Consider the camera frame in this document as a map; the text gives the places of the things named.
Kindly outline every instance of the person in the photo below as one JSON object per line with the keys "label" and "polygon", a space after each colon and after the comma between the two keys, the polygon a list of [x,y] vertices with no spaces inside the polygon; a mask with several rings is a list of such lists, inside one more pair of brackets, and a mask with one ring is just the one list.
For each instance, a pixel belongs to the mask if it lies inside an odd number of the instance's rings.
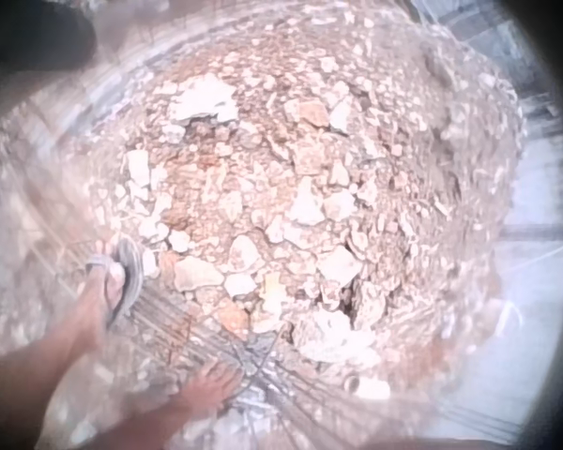
{"label": "person", "polygon": [[[100,245],[103,255],[111,252]],[[126,271],[119,262],[94,265],[68,315],[45,337],[0,357],[0,449],[33,449],[56,386],[82,356],[106,338],[106,319],[121,302]],[[99,434],[84,450],[158,450],[190,420],[221,408],[242,372],[207,363],[168,401]]]}

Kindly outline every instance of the leg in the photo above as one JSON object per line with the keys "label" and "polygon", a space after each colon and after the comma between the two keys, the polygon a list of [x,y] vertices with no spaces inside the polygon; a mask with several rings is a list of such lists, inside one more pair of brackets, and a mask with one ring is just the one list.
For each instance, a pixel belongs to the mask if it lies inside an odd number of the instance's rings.
{"label": "leg", "polygon": [[120,299],[124,274],[119,264],[109,274],[93,268],[61,323],[42,339],[0,357],[0,448],[34,448],[56,386],[104,338],[106,302],[113,307]]}

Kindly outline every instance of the dirt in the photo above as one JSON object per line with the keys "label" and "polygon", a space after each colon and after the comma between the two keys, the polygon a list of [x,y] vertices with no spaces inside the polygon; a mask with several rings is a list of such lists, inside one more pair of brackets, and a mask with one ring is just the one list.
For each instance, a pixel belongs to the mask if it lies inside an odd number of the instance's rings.
{"label": "dirt", "polygon": [[[512,88],[442,29],[393,9],[350,11],[249,22],[156,73],[116,116],[65,142],[66,167],[87,194],[80,216],[93,217],[97,236],[130,234],[159,268],[116,342],[78,370],[106,377],[99,392],[121,395],[78,421],[104,428],[123,393],[158,377],[183,380],[196,365],[184,350],[193,330],[213,317],[237,339],[232,346],[260,346],[303,381],[341,388],[357,374],[387,381],[397,398],[445,385],[492,334],[492,244],[522,127]],[[175,119],[171,105],[207,73],[234,88],[237,119]],[[148,153],[146,187],[129,171],[131,151]],[[186,249],[173,249],[173,232],[187,234]],[[70,227],[56,234],[87,238]],[[69,286],[82,278],[86,244],[76,258],[76,247],[47,257]],[[201,264],[200,279],[190,263]],[[22,272],[33,274],[28,265]],[[41,336],[54,295],[33,295],[52,298],[26,306],[41,326],[17,345]],[[2,332],[29,326],[35,316],[25,314],[11,314]],[[296,395],[321,423],[332,420]],[[427,403],[398,401],[397,432],[415,432]]]}

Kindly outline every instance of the foot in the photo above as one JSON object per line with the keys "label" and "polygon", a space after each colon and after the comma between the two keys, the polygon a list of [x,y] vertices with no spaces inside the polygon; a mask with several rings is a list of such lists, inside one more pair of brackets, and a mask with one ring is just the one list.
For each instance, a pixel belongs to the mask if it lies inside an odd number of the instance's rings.
{"label": "foot", "polygon": [[[102,254],[113,254],[113,246],[97,243],[97,251]],[[106,334],[108,315],[121,301],[125,284],[125,269],[114,262],[107,269],[94,266],[87,275],[87,281],[76,302],[75,314],[80,319],[82,332],[91,348],[97,348]]]}

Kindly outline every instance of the flip-flop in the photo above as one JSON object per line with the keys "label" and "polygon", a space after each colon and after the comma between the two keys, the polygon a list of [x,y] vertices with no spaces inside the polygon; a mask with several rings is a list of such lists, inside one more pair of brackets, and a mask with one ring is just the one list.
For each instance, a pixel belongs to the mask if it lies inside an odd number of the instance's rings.
{"label": "flip-flop", "polygon": [[142,267],[142,257],[138,246],[127,236],[122,236],[114,250],[113,256],[109,255],[92,255],[85,264],[85,271],[89,271],[94,266],[104,267],[108,270],[113,263],[120,263],[125,270],[125,283],[123,284],[123,292],[121,300],[116,307],[110,307],[106,298],[106,281],[104,285],[104,296],[106,304],[109,308],[109,314],[106,317],[106,329],[110,329],[115,321],[125,314],[140,296],[142,284],[144,283],[144,270]]}

